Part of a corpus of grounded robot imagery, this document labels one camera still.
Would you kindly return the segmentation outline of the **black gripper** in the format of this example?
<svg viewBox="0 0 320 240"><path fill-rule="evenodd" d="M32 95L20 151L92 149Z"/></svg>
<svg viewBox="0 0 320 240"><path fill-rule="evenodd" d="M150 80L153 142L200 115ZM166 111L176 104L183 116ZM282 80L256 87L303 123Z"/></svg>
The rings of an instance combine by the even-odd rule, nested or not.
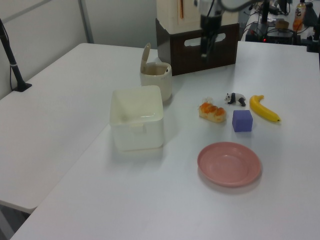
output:
<svg viewBox="0 0 320 240"><path fill-rule="evenodd" d="M210 52L215 49L221 23L221 14L215 16L200 16L200 27L202 29L202 38L200 40L200 57L203 62L208 60L208 49Z"/></svg>

